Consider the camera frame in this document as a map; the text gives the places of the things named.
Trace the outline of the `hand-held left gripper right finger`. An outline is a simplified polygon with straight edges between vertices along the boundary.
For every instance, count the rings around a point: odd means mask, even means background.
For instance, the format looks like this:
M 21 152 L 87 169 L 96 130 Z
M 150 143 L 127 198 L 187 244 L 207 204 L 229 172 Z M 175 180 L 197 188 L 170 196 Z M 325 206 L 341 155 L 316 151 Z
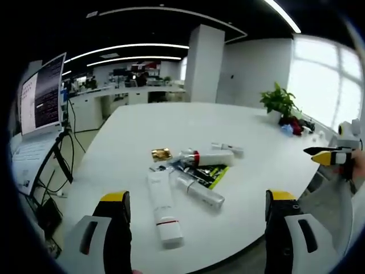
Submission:
M 330 273 L 338 261 L 331 233 L 286 191 L 266 191 L 265 273 Z

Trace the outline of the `person's right hand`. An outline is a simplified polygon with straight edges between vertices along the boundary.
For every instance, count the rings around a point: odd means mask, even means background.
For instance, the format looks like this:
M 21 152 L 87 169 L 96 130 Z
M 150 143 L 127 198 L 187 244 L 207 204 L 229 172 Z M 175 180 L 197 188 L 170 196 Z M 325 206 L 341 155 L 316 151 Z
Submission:
M 361 187 L 364 183 L 364 151 L 354 150 L 351 154 L 354 161 L 352 171 L 352 179 L 350 180 L 350 189 L 353 195 L 357 193 L 357 187 Z

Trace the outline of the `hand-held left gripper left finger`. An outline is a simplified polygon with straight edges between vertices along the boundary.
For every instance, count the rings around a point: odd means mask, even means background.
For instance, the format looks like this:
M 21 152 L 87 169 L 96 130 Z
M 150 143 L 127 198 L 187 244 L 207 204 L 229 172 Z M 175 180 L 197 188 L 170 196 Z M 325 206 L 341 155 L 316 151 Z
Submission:
M 128 191 L 104 195 L 64 242 L 65 273 L 132 273 Z

